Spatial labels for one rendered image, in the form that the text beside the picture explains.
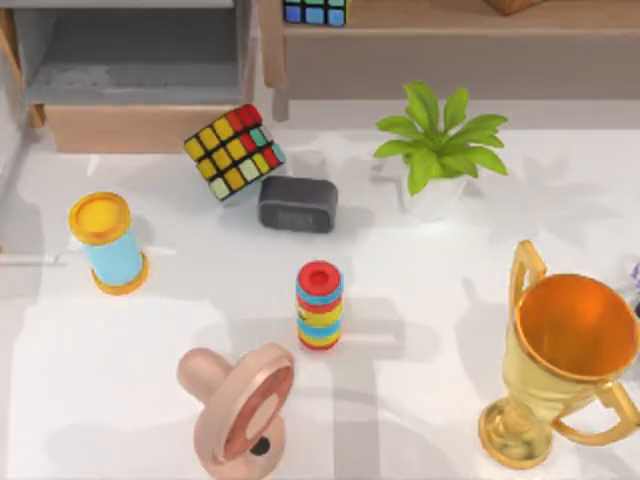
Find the pale wooden drawer front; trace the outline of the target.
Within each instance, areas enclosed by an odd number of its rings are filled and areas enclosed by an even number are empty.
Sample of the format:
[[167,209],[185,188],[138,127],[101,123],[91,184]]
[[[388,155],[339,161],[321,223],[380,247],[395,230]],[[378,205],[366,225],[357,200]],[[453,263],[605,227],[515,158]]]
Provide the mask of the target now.
[[51,105],[44,107],[65,153],[176,153],[231,105]]

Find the pink rounded toy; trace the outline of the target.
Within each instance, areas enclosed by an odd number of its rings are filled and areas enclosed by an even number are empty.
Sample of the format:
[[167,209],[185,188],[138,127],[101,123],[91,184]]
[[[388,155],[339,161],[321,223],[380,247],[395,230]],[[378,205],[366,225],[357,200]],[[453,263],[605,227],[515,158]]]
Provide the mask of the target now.
[[294,380],[294,359],[269,343],[235,363],[194,348],[179,361],[182,388],[198,399],[193,445],[214,480],[263,480],[282,458],[285,425],[280,411]]

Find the purple and grey object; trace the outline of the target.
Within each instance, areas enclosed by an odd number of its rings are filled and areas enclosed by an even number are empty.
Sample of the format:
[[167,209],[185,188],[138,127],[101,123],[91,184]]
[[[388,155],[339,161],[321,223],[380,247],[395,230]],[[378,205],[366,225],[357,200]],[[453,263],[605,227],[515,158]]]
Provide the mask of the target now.
[[636,261],[629,273],[630,293],[629,304],[635,315],[640,319],[640,260]]

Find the dark grey alarm clock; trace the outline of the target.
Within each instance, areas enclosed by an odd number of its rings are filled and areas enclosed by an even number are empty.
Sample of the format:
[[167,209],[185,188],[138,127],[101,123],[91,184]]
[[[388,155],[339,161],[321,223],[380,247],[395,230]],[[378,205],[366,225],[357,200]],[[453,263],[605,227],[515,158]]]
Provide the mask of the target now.
[[270,176],[261,184],[258,218],[267,228],[329,233],[337,205],[338,189],[329,180]]

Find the wooden open shelf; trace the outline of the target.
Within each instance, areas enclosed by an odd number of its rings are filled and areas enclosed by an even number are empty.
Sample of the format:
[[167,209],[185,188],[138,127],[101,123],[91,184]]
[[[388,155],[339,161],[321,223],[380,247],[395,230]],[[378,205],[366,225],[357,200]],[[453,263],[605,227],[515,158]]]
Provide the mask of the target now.
[[395,100],[410,80],[476,100],[640,100],[640,0],[352,0],[343,27],[257,0],[274,115],[292,100]]

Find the yellow and red puzzle cube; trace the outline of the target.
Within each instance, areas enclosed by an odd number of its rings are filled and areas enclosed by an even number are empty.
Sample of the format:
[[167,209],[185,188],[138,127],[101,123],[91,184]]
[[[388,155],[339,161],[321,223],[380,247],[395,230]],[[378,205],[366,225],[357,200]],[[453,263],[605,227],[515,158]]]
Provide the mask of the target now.
[[229,110],[199,129],[184,141],[184,150],[220,202],[286,162],[252,103]]

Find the blue can with yellow lid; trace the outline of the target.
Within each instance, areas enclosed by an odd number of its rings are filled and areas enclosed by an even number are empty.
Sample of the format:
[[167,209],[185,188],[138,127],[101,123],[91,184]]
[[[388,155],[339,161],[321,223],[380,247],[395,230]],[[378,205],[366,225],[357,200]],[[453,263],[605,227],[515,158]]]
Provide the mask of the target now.
[[82,244],[97,287],[119,296],[138,289],[147,279],[149,264],[132,228],[125,199],[113,192],[94,192],[71,208],[68,223]]

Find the stack of coloured rings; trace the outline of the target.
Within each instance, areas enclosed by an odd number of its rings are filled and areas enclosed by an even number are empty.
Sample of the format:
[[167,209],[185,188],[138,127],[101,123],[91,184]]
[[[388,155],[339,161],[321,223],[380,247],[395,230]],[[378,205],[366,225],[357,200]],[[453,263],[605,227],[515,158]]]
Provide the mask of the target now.
[[306,263],[296,278],[297,335],[310,350],[329,350],[342,333],[343,275],[330,262]]

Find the blue and green puzzle cube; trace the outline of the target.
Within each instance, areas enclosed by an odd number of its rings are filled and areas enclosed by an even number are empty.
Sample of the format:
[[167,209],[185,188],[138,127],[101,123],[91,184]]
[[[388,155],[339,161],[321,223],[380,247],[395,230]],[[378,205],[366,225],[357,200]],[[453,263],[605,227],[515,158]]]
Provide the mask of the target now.
[[344,27],[351,0],[283,0],[283,20],[289,24]]

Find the green plant in white pot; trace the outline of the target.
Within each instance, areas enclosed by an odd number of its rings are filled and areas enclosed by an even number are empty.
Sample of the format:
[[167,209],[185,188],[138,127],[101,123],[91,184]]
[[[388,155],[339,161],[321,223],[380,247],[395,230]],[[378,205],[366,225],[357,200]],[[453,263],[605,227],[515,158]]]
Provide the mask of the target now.
[[469,119],[469,91],[459,88],[445,101],[425,82],[405,83],[407,106],[402,115],[386,116],[376,128],[393,137],[374,152],[376,159],[399,157],[406,168],[401,195],[406,211],[422,221],[443,219],[459,199],[469,179],[484,168],[506,176],[496,152],[504,147],[499,129],[508,122],[501,114]]

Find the gold trophy cup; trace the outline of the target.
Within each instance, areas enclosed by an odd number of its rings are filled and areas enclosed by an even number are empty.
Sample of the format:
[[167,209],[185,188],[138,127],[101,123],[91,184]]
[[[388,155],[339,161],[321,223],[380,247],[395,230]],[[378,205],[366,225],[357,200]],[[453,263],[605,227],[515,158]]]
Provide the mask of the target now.
[[587,276],[548,274],[533,243],[522,240],[508,306],[508,393],[478,420],[491,457],[527,469],[546,459],[555,433],[603,446],[640,428],[640,408],[619,381],[640,351],[640,322],[618,293]]

